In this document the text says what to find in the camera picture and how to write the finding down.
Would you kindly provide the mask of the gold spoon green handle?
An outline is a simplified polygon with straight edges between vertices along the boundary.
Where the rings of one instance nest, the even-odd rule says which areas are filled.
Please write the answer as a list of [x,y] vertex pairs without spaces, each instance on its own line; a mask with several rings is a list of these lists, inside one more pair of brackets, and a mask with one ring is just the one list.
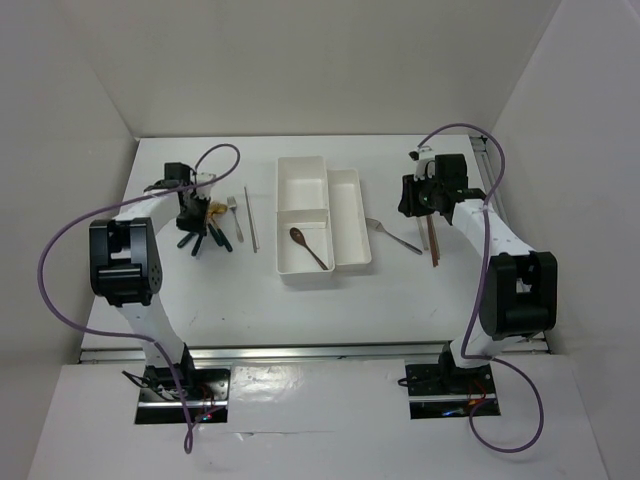
[[210,233],[212,234],[216,243],[224,247],[228,252],[233,251],[233,247],[229,242],[226,234],[216,221],[216,218],[224,215],[228,210],[228,207],[225,204],[219,202],[211,202],[208,211],[207,211],[207,221],[210,227]]

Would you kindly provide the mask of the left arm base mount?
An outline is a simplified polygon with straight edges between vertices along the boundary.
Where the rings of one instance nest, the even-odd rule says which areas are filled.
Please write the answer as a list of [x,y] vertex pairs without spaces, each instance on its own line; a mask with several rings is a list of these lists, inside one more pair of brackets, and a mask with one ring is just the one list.
[[192,422],[222,424],[228,421],[231,371],[228,367],[197,369],[187,354],[175,364],[180,384],[170,369],[146,365],[140,375],[122,371],[122,375],[138,389],[135,414],[137,425],[183,424],[185,416],[180,396]]

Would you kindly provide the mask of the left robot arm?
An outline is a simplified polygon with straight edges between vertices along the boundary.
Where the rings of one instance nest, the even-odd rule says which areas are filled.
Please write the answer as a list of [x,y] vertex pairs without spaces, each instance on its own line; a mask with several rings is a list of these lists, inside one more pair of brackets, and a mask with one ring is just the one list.
[[143,384],[176,399],[196,390],[197,374],[186,343],[173,329],[160,299],[163,269],[156,232],[176,221],[187,232],[205,232],[214,174],[196,173],[182,163],[167,163],[164,178],[143,199],[109,220],[89,228],[90,283],[124,317],[127,335],[142,345]]

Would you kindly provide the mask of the large silver fork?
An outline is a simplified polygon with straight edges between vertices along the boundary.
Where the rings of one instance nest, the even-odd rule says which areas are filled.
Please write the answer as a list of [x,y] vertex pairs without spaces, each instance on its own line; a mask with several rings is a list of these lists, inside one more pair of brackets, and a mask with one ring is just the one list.
[[416,246],[410,244],[409,242],[407,242],[407,241],[405,241],[405,240],[393,235],[392,233],[390,233],[383,226],[383,224],[379,220],[367,217],[365,219],[365,222],[366,222],[366,226],[368,228],[371,228],[376,232],[383,233],[383,234],[387,235],[389,238],[391,238],[392,240],[396,241],[398,244],[402,245],[403,247],[405,247],[406,249],[408,249],[412,253],[415,253],[417,255],[421,255],[422,254],[422,250],[419,249],[418,247],[416,247]]

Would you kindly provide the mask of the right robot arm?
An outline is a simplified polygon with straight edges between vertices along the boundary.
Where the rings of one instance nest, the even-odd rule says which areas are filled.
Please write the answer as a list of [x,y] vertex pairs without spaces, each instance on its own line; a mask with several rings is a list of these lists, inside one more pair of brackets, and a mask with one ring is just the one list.
[[481,257],[479,294],[463,335],[441,351],[436,379],[459,393],[506,348],[554,328],[558,263],[522,241],[469,185],[462,154],[425,149],[409,154],[416,171],[402,178],[398,210],[406,217],[438,214],[461,232]]

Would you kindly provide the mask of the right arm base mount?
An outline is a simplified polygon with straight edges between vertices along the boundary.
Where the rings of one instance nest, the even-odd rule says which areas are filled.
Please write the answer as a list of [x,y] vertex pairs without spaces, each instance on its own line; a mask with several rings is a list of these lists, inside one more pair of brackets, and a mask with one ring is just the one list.
[[408,394],[412,420],[500,416],[491,368],[486,365],[445,376],[435,364],[408,364],[397,381]]

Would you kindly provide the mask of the gold fork green handle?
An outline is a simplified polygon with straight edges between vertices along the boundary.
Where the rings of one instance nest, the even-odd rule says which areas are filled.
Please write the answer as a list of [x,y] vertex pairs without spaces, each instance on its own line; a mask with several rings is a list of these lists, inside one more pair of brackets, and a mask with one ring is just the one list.
[[185,235],[176,244],[178,249],[183,249],[190,243],[195,243],[197,236],[202,232],[204,232],[206,236],[209,235],[216,243],[212,234],[210,233],[210,227],[207,221],[207,211],[209,205],[210,203],[208,204],[207,208],[204,208],[203,205],[195,206],[191,209],[187,209],[184,214],[179,215],[177,219],[178,229],[184,231]]

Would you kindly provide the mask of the dark wooden spoon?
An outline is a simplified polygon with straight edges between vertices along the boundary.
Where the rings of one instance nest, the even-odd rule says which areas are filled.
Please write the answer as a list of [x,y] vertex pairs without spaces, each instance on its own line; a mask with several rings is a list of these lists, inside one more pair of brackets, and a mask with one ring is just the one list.
[[319,265],[319,267],[323,271],[328,271],[329,270],[328,265],[308,245],[304,234],[302,233],[302,231],[299,228],[291,227],[289,229],[289,235],[290,235],[290,238],[297,245],[301,246],[302,248],[304,248],[309,253],[309,255],[314,259],[314,261]]

